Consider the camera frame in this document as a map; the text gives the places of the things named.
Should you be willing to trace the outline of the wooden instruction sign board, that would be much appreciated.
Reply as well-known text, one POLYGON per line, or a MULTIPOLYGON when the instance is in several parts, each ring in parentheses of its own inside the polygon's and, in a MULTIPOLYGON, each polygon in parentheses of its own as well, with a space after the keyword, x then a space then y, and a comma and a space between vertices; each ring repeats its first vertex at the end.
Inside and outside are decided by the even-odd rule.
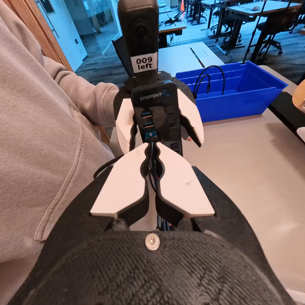
POLYGON ((292 96, 293 105, 305 113, 305 80, 303 80, 295 89, 292 96))

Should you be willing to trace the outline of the person's left forearm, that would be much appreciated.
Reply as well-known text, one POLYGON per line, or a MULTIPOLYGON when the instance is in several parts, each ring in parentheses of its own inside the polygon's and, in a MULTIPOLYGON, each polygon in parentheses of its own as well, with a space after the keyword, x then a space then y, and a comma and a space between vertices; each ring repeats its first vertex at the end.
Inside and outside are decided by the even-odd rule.
POLYGON ((115 127, 114 99, 119 89, 112 83, 93 85, 74 72, 43 56, 43 66, 75 107, 93 125, 115 127))

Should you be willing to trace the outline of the white door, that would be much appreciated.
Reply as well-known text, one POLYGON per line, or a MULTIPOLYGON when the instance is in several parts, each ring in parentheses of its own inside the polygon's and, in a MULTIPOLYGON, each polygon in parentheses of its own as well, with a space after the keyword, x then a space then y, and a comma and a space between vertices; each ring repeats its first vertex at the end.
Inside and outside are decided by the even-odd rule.
POLYGON ((87 52, 63 0, 35 0, 40 12, 75 72, 87 52))

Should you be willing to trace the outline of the white side table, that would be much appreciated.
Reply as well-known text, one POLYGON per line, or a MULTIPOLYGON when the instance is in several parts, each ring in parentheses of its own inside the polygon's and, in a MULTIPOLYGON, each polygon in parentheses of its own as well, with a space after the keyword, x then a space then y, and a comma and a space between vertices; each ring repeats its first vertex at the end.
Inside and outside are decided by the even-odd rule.
POLYGON ((158 70, 168 72, 171 76, 211 65, 224 65, 203 42, 161 48, 158 56, 158 70))

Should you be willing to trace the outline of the glossy black usb hub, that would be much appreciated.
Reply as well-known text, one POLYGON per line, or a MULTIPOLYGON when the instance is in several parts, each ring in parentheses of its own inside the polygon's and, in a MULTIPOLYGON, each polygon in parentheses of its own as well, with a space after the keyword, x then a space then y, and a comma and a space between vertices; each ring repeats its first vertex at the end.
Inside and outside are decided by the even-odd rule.
POLYGON ((170 80, 132 90, 134 118, 143 142, 161 142, 183 156, 177 86, 170 80))

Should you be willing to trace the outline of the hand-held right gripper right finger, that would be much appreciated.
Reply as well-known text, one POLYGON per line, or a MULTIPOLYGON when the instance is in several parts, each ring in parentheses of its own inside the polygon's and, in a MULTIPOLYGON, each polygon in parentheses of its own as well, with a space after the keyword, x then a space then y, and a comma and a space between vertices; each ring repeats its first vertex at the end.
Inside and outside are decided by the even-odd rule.
POLYGON ((158 142, 155 144, 156 210, 177 227, 182 219, 215 215, 196 173, 181 155, 158 142))

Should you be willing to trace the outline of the blue plastic bin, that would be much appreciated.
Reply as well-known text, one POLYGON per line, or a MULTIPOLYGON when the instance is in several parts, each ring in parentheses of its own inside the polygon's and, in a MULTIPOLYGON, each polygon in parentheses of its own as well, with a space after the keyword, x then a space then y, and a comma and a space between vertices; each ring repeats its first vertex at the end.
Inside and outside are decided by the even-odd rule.
POLYGON ((288 86, 252 62, 178 72, 195 96, 203 123, 261 115, 288 86))

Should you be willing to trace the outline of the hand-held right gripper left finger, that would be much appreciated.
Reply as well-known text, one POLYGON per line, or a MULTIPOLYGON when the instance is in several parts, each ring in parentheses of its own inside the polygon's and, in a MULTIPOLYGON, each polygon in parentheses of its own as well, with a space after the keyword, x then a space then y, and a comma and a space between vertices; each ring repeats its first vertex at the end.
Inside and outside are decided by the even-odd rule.
POLYGON ((147 214, 149 152, 149 144, 143 143, 110 167, 90 210, 91 215, 123 219, 131 226, 147 214))

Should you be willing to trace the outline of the wooden desk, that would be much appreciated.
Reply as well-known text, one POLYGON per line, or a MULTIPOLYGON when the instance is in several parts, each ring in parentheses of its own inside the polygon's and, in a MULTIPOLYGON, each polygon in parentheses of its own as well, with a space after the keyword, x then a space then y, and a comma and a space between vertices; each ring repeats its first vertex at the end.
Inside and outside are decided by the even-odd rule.
POLYGON ((258 25, 267 22, 267 25, 282 28, 283 32, 290 31, 304 7, 304 1, 214 1, 213 5, 220 12, 217 29, 209 38, 215 39, 214 45, 224 54, 231 49, 244 48, 239 41, 241 27, 256 22, 243 59, 245 62, 250 49, 254 48, 250 58, 254 62, 264 40, 264 34, 257 29, 258 25))
POLYGON ((167 36, 180 36, 186 29, 185 11, 159 14, 159 48, 167 47, 167 36))

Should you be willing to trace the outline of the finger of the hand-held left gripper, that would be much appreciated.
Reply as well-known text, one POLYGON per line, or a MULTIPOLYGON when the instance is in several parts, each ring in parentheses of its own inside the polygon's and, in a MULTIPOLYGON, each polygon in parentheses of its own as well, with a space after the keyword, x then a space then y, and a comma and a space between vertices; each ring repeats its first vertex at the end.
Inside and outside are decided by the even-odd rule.
POLYGON ((203 124, 197 106, 180 90, 177 90, 180 111, 181 136, 189 138, 201 147, 204 143, 203 124))
POLYGON ((138 128, 134 121, 134 114, 132 100, 124 98, 116 119, 118 142, 124 155, 135 148, 138 128))

